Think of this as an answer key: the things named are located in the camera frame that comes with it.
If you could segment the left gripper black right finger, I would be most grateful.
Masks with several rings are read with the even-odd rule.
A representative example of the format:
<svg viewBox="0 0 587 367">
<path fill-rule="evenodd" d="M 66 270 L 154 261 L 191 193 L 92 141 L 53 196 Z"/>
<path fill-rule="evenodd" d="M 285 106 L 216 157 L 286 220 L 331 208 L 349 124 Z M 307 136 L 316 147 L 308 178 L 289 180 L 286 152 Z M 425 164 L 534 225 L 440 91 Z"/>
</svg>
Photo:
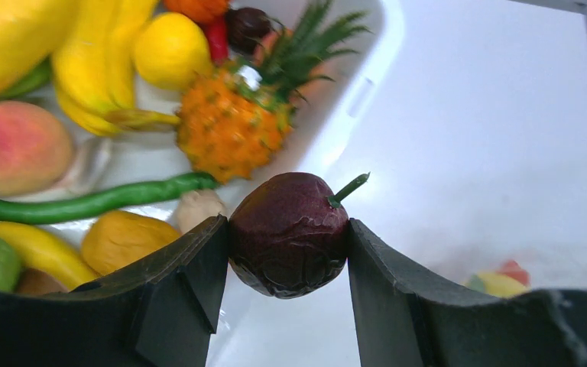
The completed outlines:
<svg viewBox="0 0 587 367">
<path fill-rule="evenodd" d="M 483 294 L 350 222 L 349 283 L 363 366 L 587 366 L 587 290 Z"/>
</svg>

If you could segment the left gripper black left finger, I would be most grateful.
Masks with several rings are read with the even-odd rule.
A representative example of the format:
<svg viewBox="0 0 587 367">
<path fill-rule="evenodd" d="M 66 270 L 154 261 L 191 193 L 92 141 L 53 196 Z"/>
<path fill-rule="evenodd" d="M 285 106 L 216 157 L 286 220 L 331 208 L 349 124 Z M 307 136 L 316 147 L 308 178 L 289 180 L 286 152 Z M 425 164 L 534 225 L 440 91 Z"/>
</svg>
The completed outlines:
<svg viewBox="0 0 587 367">
<path fill-rule="evenodd" d="M 0 366 L 203 366 L 227 261 L 216 216 L 69 293 L 0 292 Z"/>
</svg>

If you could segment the dark purple plum toy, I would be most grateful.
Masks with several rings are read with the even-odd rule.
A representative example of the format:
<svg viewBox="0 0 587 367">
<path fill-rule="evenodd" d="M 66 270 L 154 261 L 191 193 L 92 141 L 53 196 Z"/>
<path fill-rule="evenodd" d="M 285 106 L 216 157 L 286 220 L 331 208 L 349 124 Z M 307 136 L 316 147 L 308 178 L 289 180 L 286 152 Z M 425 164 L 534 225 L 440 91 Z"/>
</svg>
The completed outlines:
<svg viewBox="0 0 587 367">
<path fill-rule="evenodd" d="M 314 174 L 278 174 L 254 189 L 229 219 L 229 263 L 239 280 L 280 299 L 334 280 L 349 251 L 342 201 L 368 180 L 361 174 L 333 193 Z"/>
</svg>

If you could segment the yellow mango toy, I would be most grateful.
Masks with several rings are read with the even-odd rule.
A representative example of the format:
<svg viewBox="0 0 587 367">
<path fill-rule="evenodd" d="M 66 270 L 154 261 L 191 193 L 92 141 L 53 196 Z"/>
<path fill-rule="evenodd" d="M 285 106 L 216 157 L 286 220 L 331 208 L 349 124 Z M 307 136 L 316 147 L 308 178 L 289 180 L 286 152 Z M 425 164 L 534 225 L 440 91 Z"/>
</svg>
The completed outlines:
<svg viewBox="0 0 587 367">
<path fill-rule="evenodd" d="M 62 42 L 78 1 L 0 1 L 0 93 Z"/>
</svg>

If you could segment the clear zip bag red zipper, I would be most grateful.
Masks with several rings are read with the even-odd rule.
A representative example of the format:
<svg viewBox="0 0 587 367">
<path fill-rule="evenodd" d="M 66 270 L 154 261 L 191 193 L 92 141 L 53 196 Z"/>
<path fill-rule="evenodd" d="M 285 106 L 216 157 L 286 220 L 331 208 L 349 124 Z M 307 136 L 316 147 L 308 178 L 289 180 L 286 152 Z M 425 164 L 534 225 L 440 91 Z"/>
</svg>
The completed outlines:
<svg viewBox="0 0 587 367">
<path fill-rule="evenodd" d="M 445 254 L 429 255 L 426 265 L 437 274 L 464 286 L 474 274 L 497 272 L 515 260 L 530 274 L 528 291 L 541 288 L 587 289 L 587 248 L 532 247 L 488 251 L 468 246 Z"/>
</svg>

